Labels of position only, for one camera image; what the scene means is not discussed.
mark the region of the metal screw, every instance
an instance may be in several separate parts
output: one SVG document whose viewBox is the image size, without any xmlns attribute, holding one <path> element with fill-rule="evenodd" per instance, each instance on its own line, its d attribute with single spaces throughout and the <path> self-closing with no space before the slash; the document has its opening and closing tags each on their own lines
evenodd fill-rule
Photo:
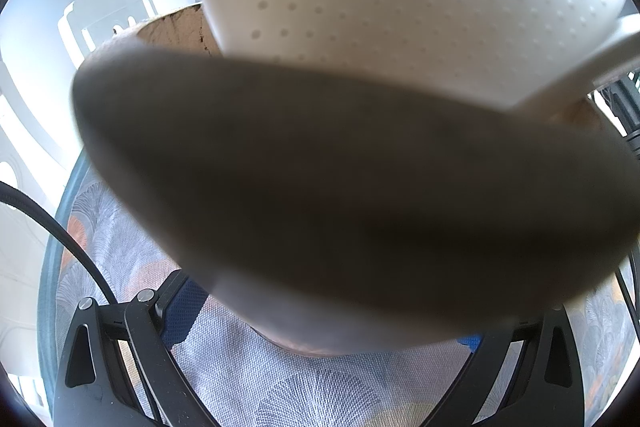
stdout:
<svg viewBox="0 0 640 427">
<path fill-rule="evenodd" d="M 94 304 L 94 300 L 91 297 L 85 297 L 78 303 L 78 308 L 81 310 L 88 310 Z"/>
<path fill-rule="evenodd" d="M 140 302 L 149 302 L 152 298 L 154 298 L 155 294 L 156 292 L 154 292 L 153 290 L 140 290 L 140 292 L 138 293 L 138 300 Z"/>
</svg>

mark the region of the black metal bracket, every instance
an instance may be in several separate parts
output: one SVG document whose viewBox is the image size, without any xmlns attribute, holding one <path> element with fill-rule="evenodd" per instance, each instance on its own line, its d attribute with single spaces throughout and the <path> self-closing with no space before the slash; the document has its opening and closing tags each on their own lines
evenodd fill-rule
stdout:
<svg viewBox="0 0 640 427">
<path fill-rule="evenodd" d="M 514 330 L 485 335 L 421 427 L 470 427 L 512 342 L 524 341 L 497 412 L 478 427 L 582 427 L 584 393 L 574 335 L 564 308 Z"/>
<path fill-rule="evenodd" d="M 611 112 L 618 117 L 628 135 L 640 130 L 640 92 L 636 87 L 638 76 L 635 73 L 633 80 L 623 76 L 600 90 Z"/>
<path fill-rule="evenodd" d="M 191 313 L 181 314 L 177 338 L 186 338 L 207 294 L 181 271 L 158 291 L 142 290 L 130 303 L 98 306 L 83 299 L 69 327 L 56 383 L 54 421 L 65 427 L 160 426 L 148 418 L 136 396 L 118 341 L 132 348 L 152 409 L 169 427 L 220 427 L 177 367 L 161 335 L 172 320 L 172 302 L 190 297 Z"/>
<path fill-rule="evenodd" d="M 65 427 L 220 427 L 170 353 L 193 326 L 207 294 L 181 271 L 157 291 L 129 303 L 98 306 L 83 299 L 60 360 L 56 425 Z M 127 341 L 156 419 L 148 418 L 125 367 L 118 341 Z M 490 393 L 512 342 L 524 341 L 495 415 L 482 427 L 582 427 L 584 394 L 575 341 L 564 309 L 514 329 L 487 333 L 421 427 L 469 427 Z"/>
</svg>

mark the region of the blue fabric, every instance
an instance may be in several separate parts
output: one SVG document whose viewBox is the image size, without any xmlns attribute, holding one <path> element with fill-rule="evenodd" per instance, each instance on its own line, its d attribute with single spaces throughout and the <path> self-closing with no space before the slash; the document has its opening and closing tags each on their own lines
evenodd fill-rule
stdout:
<svg viewBox="0 0 640 427">
<path fill-rule="evenodd" d="M 65 191 L 56 211 L 56 221 L 65 229 L 71 216 L 74 200 L 82 180 L 89 170 L 89 160 L 80 153 Z M 60 263 L 64 248 L 57 239 L 49 235 L 47 248 L 44 251 L 40 288 L 38 290 L 38 311 L 36 316 L 36 334 L 38 338 L 38 362 L 40 374 L 44 381 L 44 390 L 49 403 L 49 411 L 53 415 L 56 379 L 58 378 L 58 350 L 56 349 L 56 291 L 60 277 Z"/>
<path fill-rule="evenodd" d="M 463 346 L 468 346 L 469 350 L 472 353 L 476 352 L 476 349 L 478 349 L 478 346 L 481 342 L 482 335 L 471 335 L 469 337 L 462 337 L 461 339 L 458 339 L 458 343 L 462 344 Z"/>
<path fill-rule="evenodd" d="M 164 312 L 162 343 L 166 349 L 187 339 L 209 294 L 193 280 L 187 279 Z"/>
</svg>

